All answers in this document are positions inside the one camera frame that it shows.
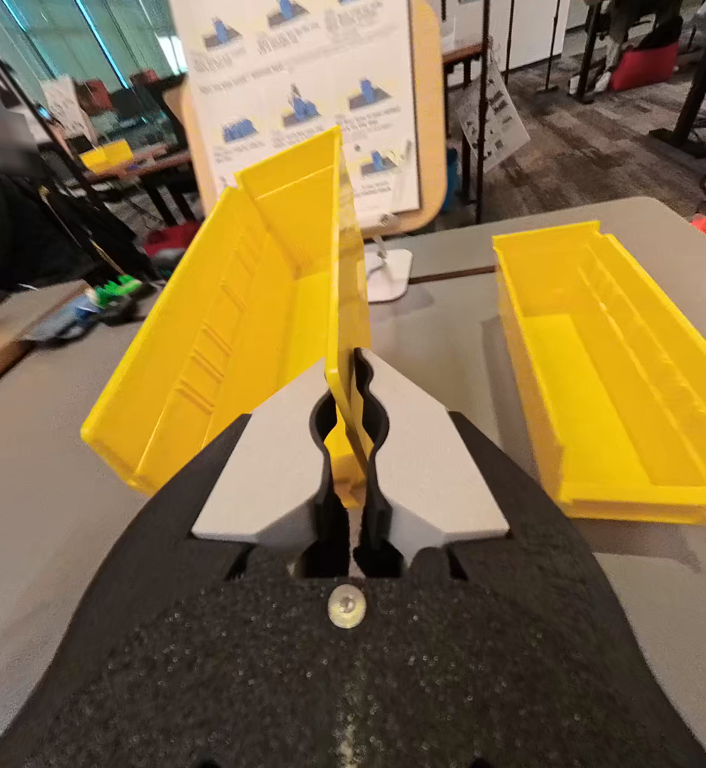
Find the brown background table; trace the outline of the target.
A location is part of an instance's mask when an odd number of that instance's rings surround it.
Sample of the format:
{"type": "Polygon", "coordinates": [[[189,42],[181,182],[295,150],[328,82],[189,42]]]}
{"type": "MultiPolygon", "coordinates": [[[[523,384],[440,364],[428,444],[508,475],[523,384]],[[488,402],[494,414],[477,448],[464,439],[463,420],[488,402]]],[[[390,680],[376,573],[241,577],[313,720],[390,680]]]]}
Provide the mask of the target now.
{"type": "Polygon", "coordinates": [[[190,197],[200,198],[189,150],[161,154],[160,148],[150,148],[107,170],[85,170],[84,178],[90,187],[115,181],[141,190],[163,226],[198,220],[189,201],[190,197]]]}

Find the yellow plastic storage bin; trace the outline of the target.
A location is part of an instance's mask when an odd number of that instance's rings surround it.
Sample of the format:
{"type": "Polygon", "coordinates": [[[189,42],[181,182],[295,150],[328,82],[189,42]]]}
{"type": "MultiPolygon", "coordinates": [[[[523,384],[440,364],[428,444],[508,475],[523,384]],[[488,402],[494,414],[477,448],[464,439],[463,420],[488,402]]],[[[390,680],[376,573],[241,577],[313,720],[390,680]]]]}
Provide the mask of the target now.
{"type": "Polygon", "coordinates": [[[134,160],[134,152],[126,140],[117,140],[79,155],[82,165],[93,174],[105,174],[134,160]]]}
{"type": "Polygon", "coordinates": [[[540,483],[571,518],[706,524],[706,340],[623,249],[501,257],[540,483]]]}
{"type": "Polygon", "coordinates": [[[236,173],[81,427],[152,496],[237,417],[321,361],[336,480],[371,441],[354,350],[369,348],[365,247],[339,127],[236,173]]]}

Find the dark grey pouch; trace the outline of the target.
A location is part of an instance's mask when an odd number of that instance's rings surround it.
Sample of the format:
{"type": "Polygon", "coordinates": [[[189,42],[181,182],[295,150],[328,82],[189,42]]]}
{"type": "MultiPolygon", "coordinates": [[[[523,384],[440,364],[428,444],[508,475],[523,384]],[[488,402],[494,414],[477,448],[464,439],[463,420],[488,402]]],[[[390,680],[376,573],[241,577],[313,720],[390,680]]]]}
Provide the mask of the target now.
{"type": "Polygon", "coordinates": [[[82,293],[27,330],[22,340],[38,346],[62,346],[84,337],[102,315],[103,309],[82,293]]]}

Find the white patterned bag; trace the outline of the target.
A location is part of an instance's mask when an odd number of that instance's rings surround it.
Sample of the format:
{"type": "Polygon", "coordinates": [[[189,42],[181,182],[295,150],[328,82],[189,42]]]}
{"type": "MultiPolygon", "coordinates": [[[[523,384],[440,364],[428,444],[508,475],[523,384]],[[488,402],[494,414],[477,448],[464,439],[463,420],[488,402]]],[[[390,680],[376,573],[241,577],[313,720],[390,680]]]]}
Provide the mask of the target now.
{"type": "MultiPolygon", "coordinates": [[[[486,95],[483,169],[491,170],[523,148],[530,141],[530,135],[513,104],[493,56],[487,63],[486,95]]],[[[476,78],[456,108],[463,137],[468,141],[475,160],[481,135],[480,104],[481,78],[476,78]]]]}

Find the small green objects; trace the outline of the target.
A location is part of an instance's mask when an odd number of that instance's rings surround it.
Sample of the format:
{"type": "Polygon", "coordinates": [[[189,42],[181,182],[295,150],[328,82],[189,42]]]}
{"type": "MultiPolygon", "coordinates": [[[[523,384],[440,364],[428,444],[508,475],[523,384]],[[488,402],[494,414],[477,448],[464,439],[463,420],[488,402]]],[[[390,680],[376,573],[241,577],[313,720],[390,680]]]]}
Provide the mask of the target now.
{"type": "Polygon", "coordinates": [[[103,309],[118,300],[134,296],[144,287],[143,281],[128,274],[120,274],[115,280],[89,289],[88,298],[95,306],[103,309]]]}

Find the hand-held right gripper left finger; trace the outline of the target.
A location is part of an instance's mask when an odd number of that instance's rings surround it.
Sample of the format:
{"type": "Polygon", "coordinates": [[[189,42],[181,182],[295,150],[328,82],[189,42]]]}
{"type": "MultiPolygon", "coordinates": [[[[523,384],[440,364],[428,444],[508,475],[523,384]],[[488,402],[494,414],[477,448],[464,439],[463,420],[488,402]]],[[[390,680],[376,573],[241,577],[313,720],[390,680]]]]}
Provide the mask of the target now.
{"type": "Polygon", "coordinates": [[[321,359],[259,405],[193,524],[203,541],[347,552],[349,517],[325,440],[338,421],[321,359]]]}

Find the instruction sheet on wooden stand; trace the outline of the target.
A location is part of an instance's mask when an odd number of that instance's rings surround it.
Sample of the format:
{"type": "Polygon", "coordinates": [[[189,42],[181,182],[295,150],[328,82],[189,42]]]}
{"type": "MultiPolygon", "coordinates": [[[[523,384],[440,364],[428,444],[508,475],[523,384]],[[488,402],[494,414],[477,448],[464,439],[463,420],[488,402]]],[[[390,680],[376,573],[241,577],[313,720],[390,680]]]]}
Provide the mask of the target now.
{"type": "MultiPolygon", "coordinates": [[[[370,302],[389,302],[400,298],[405,294],[410,277],[412,256],[407,255],[406,250],[398,249],[395,252],[395,258],[390,259],[383,244],[384,238],[414,233],[417,229],[429,224],[437,215],[447,190],[444,144],[446,109],[442,94],[440,29],[428,2],[410,2],[410,4],[417,122],[417,169],[421,202],[419,208],[411,212],[383,214],[363,221],[359,221],[355,205],[364,242],[372,243],[366,247],[367,278],[369,287],[375,288],[375,292],[370,294],[370,302]]],[[[188,136],[203,209],[205,215],[208,215],[223,191],[217,194],[213,184],[199,134],[188,75],[183,93],[183,124],[188,136]]]]}

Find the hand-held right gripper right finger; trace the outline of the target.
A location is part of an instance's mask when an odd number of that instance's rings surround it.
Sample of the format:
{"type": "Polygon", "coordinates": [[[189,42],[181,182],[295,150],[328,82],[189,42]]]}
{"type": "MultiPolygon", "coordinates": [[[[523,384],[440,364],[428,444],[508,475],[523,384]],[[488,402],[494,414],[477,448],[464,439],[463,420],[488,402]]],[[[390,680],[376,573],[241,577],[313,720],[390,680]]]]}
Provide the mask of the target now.
{"type": "Polygon", "coordinates": [[[355,559],[411,564],[426,548],[510,531],[449,411],[372,351],[355,350],[369,448],[355,559]]]}

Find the grey desk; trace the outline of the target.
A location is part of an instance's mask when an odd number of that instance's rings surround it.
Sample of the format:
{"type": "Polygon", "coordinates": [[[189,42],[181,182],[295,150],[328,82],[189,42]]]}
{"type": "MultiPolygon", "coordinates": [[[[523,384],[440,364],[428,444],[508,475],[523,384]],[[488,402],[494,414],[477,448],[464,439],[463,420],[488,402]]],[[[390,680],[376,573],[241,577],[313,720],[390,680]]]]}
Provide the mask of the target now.
{"type": "Polygon", "coordinates": [[[412,254],[410,284],[491,274],[501,257],[571,256],[584,246],[615,245],[655,278],[706,276],[706,235],[652,197],[628,197],[545,214],[465,226],[385,242],[391,260],[412,254]]]}
{"type": "Polygon", "coordinates": [[[23,334],[64,304],[83,293],[83,280],[27,290],[0,304],[0,377],[13,368],[32,348],[23,334]]]}
{"type": "MultiPolygon", "coordinates": [[[[370,311],[376,355],[533,472],[493,275],[421,283],[370,311]]],[[[138,326],[29,354],[0,379],[0,732],[94,572],[144,504],[80,427],[138,326]]],[[[706,527],[578,521],[649,665],[706,747],[706,527]]]]}

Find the printed instruction sheet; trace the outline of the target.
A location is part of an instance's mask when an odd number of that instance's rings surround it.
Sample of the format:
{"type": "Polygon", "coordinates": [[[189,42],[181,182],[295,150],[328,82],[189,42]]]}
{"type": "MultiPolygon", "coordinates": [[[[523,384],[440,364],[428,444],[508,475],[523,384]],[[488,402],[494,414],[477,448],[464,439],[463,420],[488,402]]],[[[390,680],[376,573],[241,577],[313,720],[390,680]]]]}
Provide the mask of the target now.
{"type": "Polygon", "coordinates": [[[419,208],[410,2],[169,5],[217,194],[338,126],[359,221],[419,208]]]}

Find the red bag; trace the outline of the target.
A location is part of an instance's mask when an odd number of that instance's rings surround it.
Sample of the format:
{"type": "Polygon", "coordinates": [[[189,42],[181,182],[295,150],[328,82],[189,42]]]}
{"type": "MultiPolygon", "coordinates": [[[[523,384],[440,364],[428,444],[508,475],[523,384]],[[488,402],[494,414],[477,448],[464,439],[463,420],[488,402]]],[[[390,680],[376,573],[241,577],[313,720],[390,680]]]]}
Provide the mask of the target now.
{"type": "Polygon", "coordinates": [[[144,235],[140,246],[150,258],[154,258],[166,250],[182,250],[184,252],[195,239],[200,227],[201,223],[198,221],[186,221],[183,224],[160,227],[144,235]]]}

